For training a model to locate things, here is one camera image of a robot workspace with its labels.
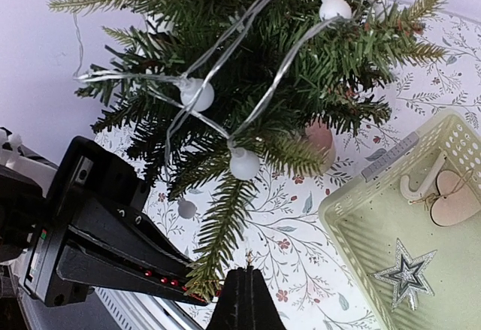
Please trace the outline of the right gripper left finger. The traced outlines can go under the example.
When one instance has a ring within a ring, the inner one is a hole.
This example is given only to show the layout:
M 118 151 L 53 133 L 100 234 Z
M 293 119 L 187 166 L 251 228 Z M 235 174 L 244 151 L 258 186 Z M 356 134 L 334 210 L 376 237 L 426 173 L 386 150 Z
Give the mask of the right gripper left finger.
M 247 328 L 245 311 L 245 275 L 243 268 L 228 272 L 207 330 Z

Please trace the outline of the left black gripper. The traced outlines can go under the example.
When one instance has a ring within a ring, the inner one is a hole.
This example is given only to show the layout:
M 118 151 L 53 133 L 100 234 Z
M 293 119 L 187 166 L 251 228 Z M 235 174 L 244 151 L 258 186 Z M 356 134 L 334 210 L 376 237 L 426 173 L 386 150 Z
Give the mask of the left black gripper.
M 92 286 L 160 295 L 139 266 L 187 275 L 188 259 L 141 213 L 149 192 L 123 159 L 75 137 L 47 192 L 23 288 L 48 307 L 61 307 L 85 301 Z

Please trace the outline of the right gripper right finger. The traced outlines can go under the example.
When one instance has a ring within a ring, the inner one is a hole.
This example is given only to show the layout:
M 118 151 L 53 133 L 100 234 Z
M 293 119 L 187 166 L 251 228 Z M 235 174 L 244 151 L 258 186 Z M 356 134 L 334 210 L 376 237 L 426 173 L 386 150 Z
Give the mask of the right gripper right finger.
M 286 330 L 260 270 L 246 272 L 247 329 Z

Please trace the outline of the pale green plastic basket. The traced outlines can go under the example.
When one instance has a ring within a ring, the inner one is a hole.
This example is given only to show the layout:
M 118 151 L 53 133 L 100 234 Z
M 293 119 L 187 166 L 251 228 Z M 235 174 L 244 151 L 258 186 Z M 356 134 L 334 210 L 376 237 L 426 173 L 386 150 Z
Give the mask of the pale green plastic basket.
M 319 206 L 321 223 L 382 329 L 480 327 L 479 215 L 439 227 L 423 203 L 411 204 L 400 191 L 401 176 L 408 174 L 415 189 L 441 151 L 442 169 L 459 175 L 473 169 L 468 185 L 479 196 L 480 136 L 457 112 L 444 110 Z M 395 264 L 397 238 L 412 257 L 437 250 L 425 271 L 434 297 L 419 294 L 416 311 L 407 301 L 393 310 L 392 286 L 369 276 Z

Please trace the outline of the silver glitter star ornament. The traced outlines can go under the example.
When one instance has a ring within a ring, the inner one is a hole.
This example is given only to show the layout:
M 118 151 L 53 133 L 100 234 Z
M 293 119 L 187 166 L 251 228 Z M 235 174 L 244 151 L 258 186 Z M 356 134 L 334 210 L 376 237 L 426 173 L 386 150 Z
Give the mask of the silver glitter star ornament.
M 406 300 L 409 308 L 416 311 L 419 306 L 419 293 L 434 297 L 434 290 L 425 277 L 425 271 L 436 254 L 437 250 L 432 250 L 421 256 L 412 257 L 403 242 L 397 238 L 395 264 L 369 274 L 370 277 L 392 286 L 393 310 Z

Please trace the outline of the wooden heart ornament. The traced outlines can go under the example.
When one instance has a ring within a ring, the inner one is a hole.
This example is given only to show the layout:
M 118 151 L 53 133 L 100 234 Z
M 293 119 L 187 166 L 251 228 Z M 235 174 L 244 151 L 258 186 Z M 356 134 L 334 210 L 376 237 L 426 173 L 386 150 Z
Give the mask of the wooden heart ornament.
M 432 222 L 439 227 L 458 225 L 480 212 L 480 200 L 469 187 L 473 169 L 463 175 L 452 170 L 442 170 L 436 177 L 436 192 L 429 193 L 411 204 L 423 203 Z

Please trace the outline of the red berry ornament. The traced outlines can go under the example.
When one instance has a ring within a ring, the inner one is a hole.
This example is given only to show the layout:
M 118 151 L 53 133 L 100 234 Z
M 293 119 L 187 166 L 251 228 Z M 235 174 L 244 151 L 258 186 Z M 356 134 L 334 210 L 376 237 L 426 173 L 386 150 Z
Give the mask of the red berry ornament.
M 156 297 L 200 306 L 207 306 L 214 300 L 214 297 L 210 295 L 205 298 L 200 293 L 188 293 L 187 283 L 189 278 L 187 277 L 163 274 L 152 268 L 142 266 L 138 267 L 138 271 L 142 273 L 144 279 L 152 280 L 155 285 L 159 286 L 161 294 L 156 295 Z

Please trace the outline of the white candy cane ornament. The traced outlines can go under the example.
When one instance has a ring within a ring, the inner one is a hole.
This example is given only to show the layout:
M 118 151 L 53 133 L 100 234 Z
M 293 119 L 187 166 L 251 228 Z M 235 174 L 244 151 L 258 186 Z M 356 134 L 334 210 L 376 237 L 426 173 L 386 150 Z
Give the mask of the white candy cane ornament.
M 447 154 L 441 151 L 436 161 L 431 166 L 429 172 L 425 175 L 424 180 L 418 184 L 415 189 L 410 187 L 410 176 L 404 174 L 400 179 L 400 191 L 403 197 L 408 201 L 418 201 L 428 194 L 428 190 L 437 178 L 442 167 L 446 162 Z

